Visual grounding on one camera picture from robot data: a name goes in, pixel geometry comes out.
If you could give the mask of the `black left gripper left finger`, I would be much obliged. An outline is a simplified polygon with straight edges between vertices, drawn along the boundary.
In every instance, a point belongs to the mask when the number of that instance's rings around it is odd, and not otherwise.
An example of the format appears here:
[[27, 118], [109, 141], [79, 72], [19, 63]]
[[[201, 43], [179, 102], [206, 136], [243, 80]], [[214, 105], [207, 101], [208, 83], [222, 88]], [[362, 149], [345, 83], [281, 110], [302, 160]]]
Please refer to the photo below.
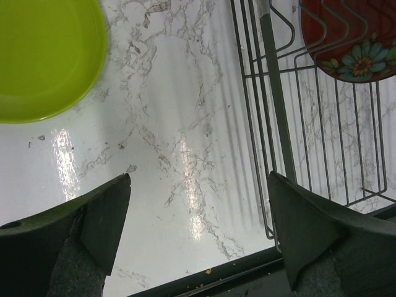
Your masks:
[[125, 173], [1, 226], [1, 296], [102, 296], [130, 196], [131, 178]]

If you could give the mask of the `black wire dish rack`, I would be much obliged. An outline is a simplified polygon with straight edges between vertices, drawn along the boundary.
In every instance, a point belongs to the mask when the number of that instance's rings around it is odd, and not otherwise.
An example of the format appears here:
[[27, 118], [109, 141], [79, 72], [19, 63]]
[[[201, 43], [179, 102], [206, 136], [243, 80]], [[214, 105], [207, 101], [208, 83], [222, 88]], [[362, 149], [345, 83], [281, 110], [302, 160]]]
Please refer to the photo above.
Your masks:
[[276, 171], [354, 210], [395, 206], [395, 75], [344, 82], [322, 71], [301, 1], [232, 1], [253, 177], [274, 239], [267, 180]]

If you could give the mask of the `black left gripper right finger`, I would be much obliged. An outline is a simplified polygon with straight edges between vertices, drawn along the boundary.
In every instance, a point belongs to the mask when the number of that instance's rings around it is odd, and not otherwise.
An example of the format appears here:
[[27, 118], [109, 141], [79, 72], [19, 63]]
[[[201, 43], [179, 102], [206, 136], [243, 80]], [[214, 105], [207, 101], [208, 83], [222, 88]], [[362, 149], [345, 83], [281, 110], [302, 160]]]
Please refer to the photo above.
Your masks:
[[395, 296], [395, 223], [332, 202], [271, 172], [269, 200], [297, 296]]

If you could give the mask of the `green plate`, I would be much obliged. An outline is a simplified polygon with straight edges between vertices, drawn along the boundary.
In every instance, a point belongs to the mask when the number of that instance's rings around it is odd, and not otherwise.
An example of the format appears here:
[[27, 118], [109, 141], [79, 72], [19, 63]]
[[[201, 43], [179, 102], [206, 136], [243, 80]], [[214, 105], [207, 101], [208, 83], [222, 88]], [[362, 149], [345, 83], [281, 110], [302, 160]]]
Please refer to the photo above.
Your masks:
[[98, 80], [106, 51], [99, 1], [1, 1], [1, 122], [73, 107]]

